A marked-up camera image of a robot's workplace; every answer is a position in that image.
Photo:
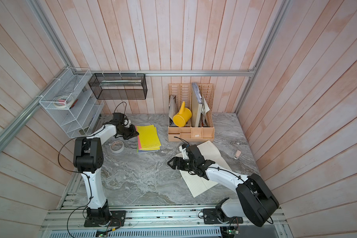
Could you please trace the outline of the purple cover notebook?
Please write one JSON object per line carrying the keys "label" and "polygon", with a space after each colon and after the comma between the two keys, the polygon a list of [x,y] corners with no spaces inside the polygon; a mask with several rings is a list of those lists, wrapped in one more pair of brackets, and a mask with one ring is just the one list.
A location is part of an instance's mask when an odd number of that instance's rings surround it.
{"label": "purple cover notebook", "polygon": [[156,148],[148,148],[148,149],[137,149],[138,153],[149,153],[149,152],[157,152],[160,150],[160,147]]}

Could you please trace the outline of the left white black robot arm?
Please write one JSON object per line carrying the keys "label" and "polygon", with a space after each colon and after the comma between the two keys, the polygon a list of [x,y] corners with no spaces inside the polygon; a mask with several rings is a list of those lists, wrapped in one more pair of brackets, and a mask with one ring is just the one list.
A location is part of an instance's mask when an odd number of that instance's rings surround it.
{"label": "left white black robot arm", "polygon": [[112,221],[108,200],[104,194],[101,179],[101,167],[104,163],[102,144],[111,137],[128,140],[139,133],[131,121],[122,113],[113,113],[113,118],[88,135],[75,140],[73,165],[85,183],[88,204],[84,226],[107,227]]}

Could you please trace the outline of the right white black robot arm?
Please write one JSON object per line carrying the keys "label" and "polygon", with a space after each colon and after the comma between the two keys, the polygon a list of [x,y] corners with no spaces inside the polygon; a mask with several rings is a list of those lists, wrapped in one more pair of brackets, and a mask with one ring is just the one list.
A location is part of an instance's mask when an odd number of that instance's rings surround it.
{"label": "right white black robot arm", "polygon": [[266,222],[273,224],[271,216],[279,208],[279,202],[258,174],[241,175],[221,167],[213,160],[205,159],[196,145],[181,145],[182,157],[173,157],[167,165],[174,170],[217,182],[234,191],[238,198],[224,198],[215,208],[204,209],[205,224],[233,224],[247,218],[258,227]]}

